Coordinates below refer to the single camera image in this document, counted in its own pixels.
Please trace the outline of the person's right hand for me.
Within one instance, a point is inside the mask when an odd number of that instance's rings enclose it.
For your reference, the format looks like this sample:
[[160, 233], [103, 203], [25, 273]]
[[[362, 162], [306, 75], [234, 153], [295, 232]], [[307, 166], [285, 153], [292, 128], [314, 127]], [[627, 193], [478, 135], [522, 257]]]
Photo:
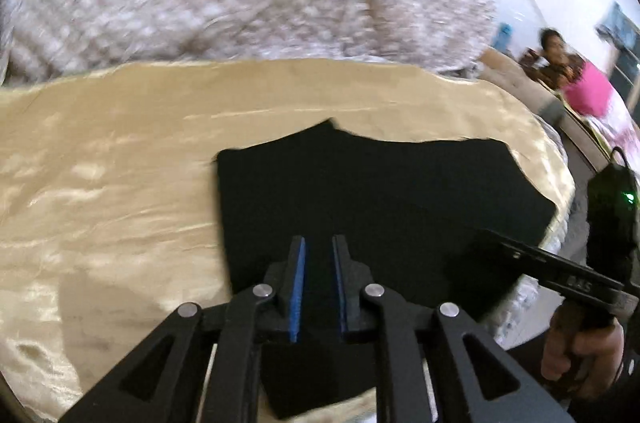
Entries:
[[614, 318], [605, 328], [579, 332], [570, 328], [570, 317], [570, 307], [565, 305], [553, 313], [544, 341], [540, 372], [545, 380], [559, 381], [577, 359], [584, 366], [577, 397], [593, 400], [605, 394], [620, 376], [624, 329]]

